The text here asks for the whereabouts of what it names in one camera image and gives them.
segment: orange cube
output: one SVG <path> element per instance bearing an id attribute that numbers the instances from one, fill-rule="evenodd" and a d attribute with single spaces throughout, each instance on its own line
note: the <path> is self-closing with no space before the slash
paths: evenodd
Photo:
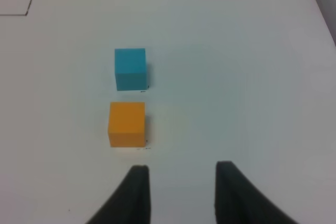
<path id="1" fill-rule="evenodd" d="M 108 134 L 111 147 L 144 147 L 145 103 L 111 102 Z"/>

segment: foam block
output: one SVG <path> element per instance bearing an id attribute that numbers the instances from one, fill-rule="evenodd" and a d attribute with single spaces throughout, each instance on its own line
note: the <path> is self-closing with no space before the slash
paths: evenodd
<path id="1" fill-rule="evenodd" d="M 108 134 L 111 147 L 144 147 L 145 103 L 111 102 Z"/>
<path id="2" fill-rule="evenodd" d="M 116 49 L 114 51 L 114 73 L 118 91 L 146 90 L 145 49 Z"/>

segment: cube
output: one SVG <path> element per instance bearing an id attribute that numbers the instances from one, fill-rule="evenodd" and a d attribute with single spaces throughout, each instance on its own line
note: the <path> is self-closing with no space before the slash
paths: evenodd
<path id="1" fill-rule="evenodd" d="M 111 102 L 108 134 L 111 147 L 144 147 L 145 103 Z"/>
<path id="2" fill-rule="evenodd" d="M 145 49 L 116 49 L 114 51 L 114 73 L 118 91 L 146 90 Z"/>

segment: blue cube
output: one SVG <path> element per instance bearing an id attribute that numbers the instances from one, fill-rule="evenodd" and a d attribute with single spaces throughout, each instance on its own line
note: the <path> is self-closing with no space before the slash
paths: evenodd
<path id="1" fill-rule="evenodd" d="M 114 51 L 114 73 L 118 91 L 146 90 L 145 49 L 116 49 Z"/>

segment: white table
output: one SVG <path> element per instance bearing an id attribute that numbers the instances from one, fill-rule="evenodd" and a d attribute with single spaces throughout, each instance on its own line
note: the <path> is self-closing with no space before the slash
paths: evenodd
<path id="1" fill-rule="evenodd" d="M 116 92 L 126 47 L 145 93 Z M 335 223 L 335 85 L 315 0 L 33 0 L 0 17 L 0 222 L 85 223 L 147 164 L 152 223 L 215 223 L 230 160 L 299 223 Z M 151 149 L 110 148 L 111 101 L 146 102 Z"/>

